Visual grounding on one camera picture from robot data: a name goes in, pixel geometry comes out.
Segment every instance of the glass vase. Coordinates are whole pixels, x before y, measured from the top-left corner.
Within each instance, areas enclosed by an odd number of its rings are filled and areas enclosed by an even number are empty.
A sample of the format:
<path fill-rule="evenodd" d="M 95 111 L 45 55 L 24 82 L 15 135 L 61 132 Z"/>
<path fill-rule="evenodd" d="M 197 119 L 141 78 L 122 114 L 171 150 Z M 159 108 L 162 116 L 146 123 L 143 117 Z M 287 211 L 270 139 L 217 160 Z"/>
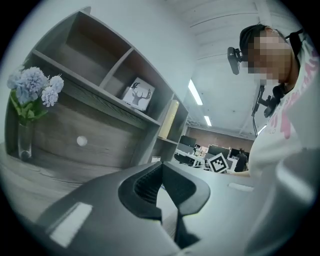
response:
<path fill-rule="evenodd" d="M 18 151 L 19 151 L 19 158 L 22 161 L 27 161 L 32 156 L 32 151 L 31 151 L 32 134 L 33 134 L 32 122 L 26 122 L 25 125 L 19 123 Z"/>

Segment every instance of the wall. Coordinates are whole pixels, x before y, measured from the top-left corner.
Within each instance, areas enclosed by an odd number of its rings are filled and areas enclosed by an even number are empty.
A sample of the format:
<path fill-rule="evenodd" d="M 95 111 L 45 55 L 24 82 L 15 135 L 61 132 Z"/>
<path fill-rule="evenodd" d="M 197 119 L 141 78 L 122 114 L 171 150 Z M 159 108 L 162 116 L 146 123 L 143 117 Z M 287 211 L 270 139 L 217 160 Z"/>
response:
<path fill-rule="evenodd" d="M 212 131 L 201 130 L 189 127 L 186 131 L 186 136 L 196 139 L 196 143 L 208 147 L 208 145 L 214 144 L 221 147 L 231 147 L 233 149 L 244 148 L 246 152 L 250 152 L 253 140 L 244 138 L 232 137 Z"/>
<path fill-rule="evenodd" d="M 188 26 L 159 0 L 47 0 L 20 26 L 0 67 L 0 143 L 9 97 L 9 74 L 59 21 L 91 6 L 91 14 L 122 35 L 158 70 L 183 101 L 196 64 L 197 46 Z"/>

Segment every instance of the deer head artwork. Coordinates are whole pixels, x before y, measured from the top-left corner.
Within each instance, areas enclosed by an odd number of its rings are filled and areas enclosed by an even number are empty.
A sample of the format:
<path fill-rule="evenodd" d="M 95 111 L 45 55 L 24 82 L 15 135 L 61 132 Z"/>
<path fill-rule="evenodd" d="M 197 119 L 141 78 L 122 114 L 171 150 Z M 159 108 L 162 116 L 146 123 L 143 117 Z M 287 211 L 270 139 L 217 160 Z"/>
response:
<path fill-rule="evenodd" d="M 150 99 L 151 97 L 151 90 L 148 89 L 148 93 L 146 95 L 146 97 L 144 97 L 144 93 L 141 92 L 141 96 L 138 96 L 138 91 L 136 92 L 135 89 L 137 88 L 138 84 L 140 84 L 139 82 L 135 82 L 133 85 L 132 85 L 132 96 L 133 96 L 133 101 L 132 101 L 132 104 L 135 104 L 135 105 L 139 105 L 139 101 L 141 99 Z"/>

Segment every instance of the fluorescent light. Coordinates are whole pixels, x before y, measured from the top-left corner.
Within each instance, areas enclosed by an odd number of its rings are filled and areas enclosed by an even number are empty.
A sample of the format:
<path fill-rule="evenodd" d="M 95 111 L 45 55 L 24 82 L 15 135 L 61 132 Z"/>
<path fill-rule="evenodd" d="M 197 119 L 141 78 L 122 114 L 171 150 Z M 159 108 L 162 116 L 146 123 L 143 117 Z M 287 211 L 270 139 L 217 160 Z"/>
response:
<path fill-rule="evenodd" d="M 210 119 L 209 119 L 209 116 L 204 116 L 204 119 L 206 120 L 206 124 L 208 125 L 208 126 L 211 126 L 211 122 L 210 122 Z"/>
<path fill-rule="evenodd" d="M 264 127 L 262 127 L 262 129 L 260 131 L 258 131 L 258 135 L 263 131 L 264 128 L 266 128 L 267 125 L 265 125 Z"/>
<path fill-rule="evenodd" d="M 201 101 L 201 98 L 197 92 L 197 89 L 194 85 L 194 82 L 192 82 L 192 80 L 190 80 L 189 82 L 189 86 L 188 86 L 190 92 L 192 93 L 194 99 L 195 99 L 195 102 L 198 104 L 198 105 L 202 105 L 202 101 Z"/>

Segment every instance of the black hair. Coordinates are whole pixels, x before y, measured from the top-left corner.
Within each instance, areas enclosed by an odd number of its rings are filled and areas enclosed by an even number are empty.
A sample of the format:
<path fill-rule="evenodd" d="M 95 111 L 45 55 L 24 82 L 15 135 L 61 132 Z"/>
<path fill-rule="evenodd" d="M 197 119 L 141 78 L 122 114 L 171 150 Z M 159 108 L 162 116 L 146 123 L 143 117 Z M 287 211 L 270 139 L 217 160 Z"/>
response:
<path fill-rule="evenodd" d="M 249 43 L 253 43 L 254 38 L 258 37 L 261 31 L 264 31 L 266 27 L 267 26 L 263 24 L 256 24 L 256 25 L 248 26 L 241 31 L 240 38 L 239 38 L 239 46 L 243 56 L 248 55 Z M 277 29 L 275 30 L 279 33 L 279 36 L 282 39 L 284 39 L 284 41 L 286 41 L 285 36 L 279 30 Z"/>

